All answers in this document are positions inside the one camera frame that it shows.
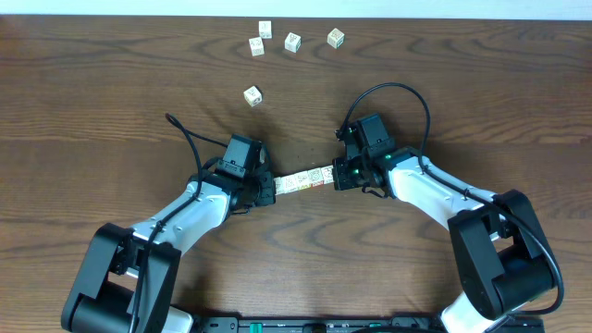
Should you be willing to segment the wooden block green side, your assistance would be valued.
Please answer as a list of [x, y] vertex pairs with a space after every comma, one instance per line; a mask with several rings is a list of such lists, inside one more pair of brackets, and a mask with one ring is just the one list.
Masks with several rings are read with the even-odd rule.
[[292, 53], [297, 53], [298, 50], [300, 49], [302, 44], [302, 37], [300, 35], [297, 35], [293, 32], [289, 32], [285, 42], [284, 42], [284, 46], [285, 49], [292, 52]]

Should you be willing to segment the wooden block red side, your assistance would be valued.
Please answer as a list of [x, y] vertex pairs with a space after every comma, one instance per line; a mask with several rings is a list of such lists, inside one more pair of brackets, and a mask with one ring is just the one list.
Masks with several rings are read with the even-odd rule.
[[324, 184], [324, 177], [320, 167], [310, 169], [307, 171], [307, 173], [312, 187], [321, 186]]

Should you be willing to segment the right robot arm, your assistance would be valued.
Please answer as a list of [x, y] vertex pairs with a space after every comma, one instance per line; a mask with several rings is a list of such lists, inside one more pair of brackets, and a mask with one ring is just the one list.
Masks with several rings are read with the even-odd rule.
[[439, 320], [448, 332], [491, 332], [527, 302], [561, 287], [557, 262], [529, 200], [474, 188], [434, 166], [421, 150], [398, 148], [380, 115], [345, 122], [336, 136], [336, 190], [392, 197], [450, 234], [462, 294]]

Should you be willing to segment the wooden block yellow side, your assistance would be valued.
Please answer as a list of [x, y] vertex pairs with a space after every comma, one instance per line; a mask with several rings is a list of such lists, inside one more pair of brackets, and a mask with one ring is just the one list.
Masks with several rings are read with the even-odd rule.
[[323, 166], [320, 168], [322, 176], [323, 176], [323, 183], [329, 184], [334, 181], [333, 178], [333, 166]]

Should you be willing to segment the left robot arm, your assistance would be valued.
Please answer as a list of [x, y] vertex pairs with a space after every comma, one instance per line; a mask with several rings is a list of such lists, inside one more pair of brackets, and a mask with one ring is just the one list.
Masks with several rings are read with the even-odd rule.
[[107, 223], [93, 235], [61, 315], [68, 332], [189, 332], [192, 314], [171, 304], [180, 259], [233, 215], [274, 204], [262, 142], [233, 135], [221, 157], [199, 165], [184, 192], [129, 228]]

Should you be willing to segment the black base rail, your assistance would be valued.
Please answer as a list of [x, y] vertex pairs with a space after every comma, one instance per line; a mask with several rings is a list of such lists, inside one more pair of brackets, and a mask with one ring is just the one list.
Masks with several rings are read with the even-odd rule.
[[191, 333], [348, 333], [382, 328], [383, 332], [445, 332], [444, 325], [430, 315], [385, 318], [270, 319], [230, 316], [197, 317]]

